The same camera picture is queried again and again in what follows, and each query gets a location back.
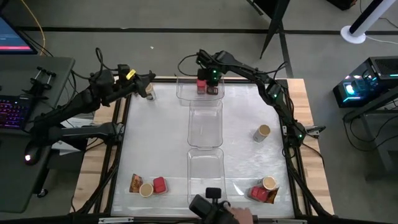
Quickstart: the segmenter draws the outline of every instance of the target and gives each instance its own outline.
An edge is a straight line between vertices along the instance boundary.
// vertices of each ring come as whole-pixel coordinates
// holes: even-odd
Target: concrete floor
[[[25,0],[43,26],[132,27],[189,29],[266,29],[267,19],[258,16],[244,0]],[[370,3],[363,0],[363,9]],[[347,11],[340,11],[325,0],[291,0],[284,17],[285,30],[340,30],[359,16],[359,2]],[[395,3],[383,16],[398,24]],[[34,26],[19,1],[7,7],[5,15],[17,26]],[[371,30],[397,30],[379,20]],[[41,41],[38,32],[30,32]],[[178,61],[198,49],[209,52],[227,50],[249,65],[273,70],[286,58],[282,55],[276,35],[262,60],[259,53],[265,34],[193,34],[193,33],[100,33],[47,32],[47,48],[56,56],[76,59],[75,70],[88,75],[99,69],[95,47],[101,47],[104,61],[110,67],[128,63],[139,73],[152,70],[158,75],[174,75]],[[373,36],[398,42],[398,36]],[[392,44],[367,40],[361,45],[347,44],[338,35],[288,35],[287,48],[294,78],[304,78],[314,122],[325,125],[319,143],[325,159],[331,199],[335,213],[343,218],[398,223],[397,183],[366,182],[366,155],[352,148],[341,121],[346,110],[340,110],[331,89],[370,56],[397,55]],[[194,72],[192,62],[183,67]],[[279,77],[287,77],[285,71]],[[80,81],[78,89],[86,87]],[[0,213],[0,219],[39,217],[69,212],[70,198],[77,174],[54,173],[56,181],[46,184],[54,194],[45,200],[32,200],[29,209],[20,215]]]

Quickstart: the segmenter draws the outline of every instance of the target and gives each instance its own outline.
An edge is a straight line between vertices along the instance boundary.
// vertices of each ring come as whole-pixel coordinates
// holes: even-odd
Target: mouse
[[[36,164],[40,160],[42,148],[33,143],[28,143],[25,148],[24,162],[28,166]]]

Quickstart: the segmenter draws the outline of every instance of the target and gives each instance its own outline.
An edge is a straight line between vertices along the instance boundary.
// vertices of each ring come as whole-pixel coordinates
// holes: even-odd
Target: rgb keyboard
[[[22,129],[30,115],[32,99],[0,95],[0,128]]]

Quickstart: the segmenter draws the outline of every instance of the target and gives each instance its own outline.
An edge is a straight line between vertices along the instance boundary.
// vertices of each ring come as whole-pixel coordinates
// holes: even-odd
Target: monitor screen
[[[36,54],[37,51],[20,36],[10,23],[0,17],[0,54]]]

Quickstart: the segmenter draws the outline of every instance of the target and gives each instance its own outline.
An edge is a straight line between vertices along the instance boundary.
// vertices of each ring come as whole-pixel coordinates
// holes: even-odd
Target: clear plastic bin
[[[196,194],[206,197],[207,187],[221,189],[221,199],[227,200],[225,191],[224,152],[220,148],[188,151],[188,203]]]
[[[220,100],[224,97],[224,79],[220,79],[217,86],[218,94],[198,94],[197,79],[190,77],[177,77],[176,96],[182,106],[189,106],[190,101]]]
[[[223,103],[191,101],[188,144],[200,148],[219,147],[223,143]]]

